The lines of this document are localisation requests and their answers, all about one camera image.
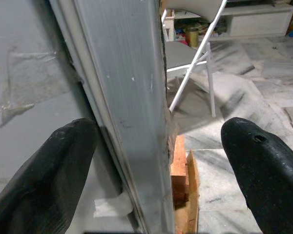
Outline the white tv cabinet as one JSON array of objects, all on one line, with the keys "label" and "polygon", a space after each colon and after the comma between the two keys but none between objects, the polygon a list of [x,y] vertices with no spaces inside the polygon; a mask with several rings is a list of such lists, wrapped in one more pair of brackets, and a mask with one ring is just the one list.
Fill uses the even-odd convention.
[{"label": "white tv cabinet", "polygon": [[293,6],[287,3],[243,5],[240,1],[222,10],[225,31],[211,36],[210,41],[285,36],[292,16]]}]

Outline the gold metal tin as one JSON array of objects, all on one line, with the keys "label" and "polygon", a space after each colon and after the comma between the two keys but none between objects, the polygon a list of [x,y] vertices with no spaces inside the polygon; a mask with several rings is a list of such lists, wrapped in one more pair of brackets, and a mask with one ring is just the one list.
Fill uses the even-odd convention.
[{"label": "gold metal tin", "polygon": [[192,27],[186,30],[186,42],[190,47],[198,47],[198,28]]}]

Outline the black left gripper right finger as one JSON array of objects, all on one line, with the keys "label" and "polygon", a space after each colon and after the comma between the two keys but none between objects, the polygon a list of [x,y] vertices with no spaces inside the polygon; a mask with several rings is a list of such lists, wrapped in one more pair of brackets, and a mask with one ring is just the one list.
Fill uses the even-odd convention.
[{"label": "black left gripper right finger", "polygon": [[293,150],[277,135],[240,117],[221,141],[239,188],[263,234],[293,234]]}]

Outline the orange wooden block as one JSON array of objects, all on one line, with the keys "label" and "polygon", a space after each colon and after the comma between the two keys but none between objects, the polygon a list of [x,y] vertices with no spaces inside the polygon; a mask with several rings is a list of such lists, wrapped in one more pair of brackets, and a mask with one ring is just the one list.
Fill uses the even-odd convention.
[{"label": "orange wooden block", "polygon": [[185,137],[178,135],[175,141],[174,158],[170,166],[173,201],[176,206],[188,201],[188,166]]}]

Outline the white tape piece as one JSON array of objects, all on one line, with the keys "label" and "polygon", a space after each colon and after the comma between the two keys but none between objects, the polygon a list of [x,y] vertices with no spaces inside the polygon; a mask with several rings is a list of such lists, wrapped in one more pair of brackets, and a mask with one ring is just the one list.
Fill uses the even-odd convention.
[{"label": "white tape piece", "polygon": [[126,216],[133,211],[133,205],[127,192],[122,192],[113,198],[96,199],[94,205],[94,218]]}]

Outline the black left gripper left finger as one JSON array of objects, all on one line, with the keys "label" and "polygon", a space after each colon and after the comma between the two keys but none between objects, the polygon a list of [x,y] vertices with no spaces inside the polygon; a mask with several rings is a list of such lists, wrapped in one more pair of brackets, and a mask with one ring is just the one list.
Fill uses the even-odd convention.
[{"label": "black left gripper left finger", "polygon": [[65,234],[97,144],[94,120],[54,131],[0,193],[0,234]]}]

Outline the white folding chair grey seat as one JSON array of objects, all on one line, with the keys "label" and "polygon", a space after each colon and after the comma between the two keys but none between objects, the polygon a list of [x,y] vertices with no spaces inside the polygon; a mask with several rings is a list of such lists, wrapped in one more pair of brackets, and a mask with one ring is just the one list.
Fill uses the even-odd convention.
[{"label": "white folding chair grey seat", "polygon": [[190,78],[199,66],[205,66],[209,84],[209,98],[211,116],[216,117],[215,99],[213,89],[213,76],[211,70],[211,48],[209,39],[214,31],[221,13],[225,9],[227,0],[167,0],[166,9],[181,10],[196,14],[210,23],[198,49],[193,49],[177,41],[165,41],[167,79],[178,78],[183,75],[183,80],[178,87],[177,93],[170,104],[169,110],[172,112],[179,100],[182,92]]}]

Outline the light wooden plank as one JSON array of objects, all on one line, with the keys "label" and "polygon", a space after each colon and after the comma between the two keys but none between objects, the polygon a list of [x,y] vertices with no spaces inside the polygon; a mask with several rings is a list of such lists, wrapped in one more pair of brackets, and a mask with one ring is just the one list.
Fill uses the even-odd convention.
[{"label": "light wooden plank", "polygon": [[199,218],[200,178],[194,152],[188,157],[189,196],[188,201],[175,209],[175,234],[197,234]]}]

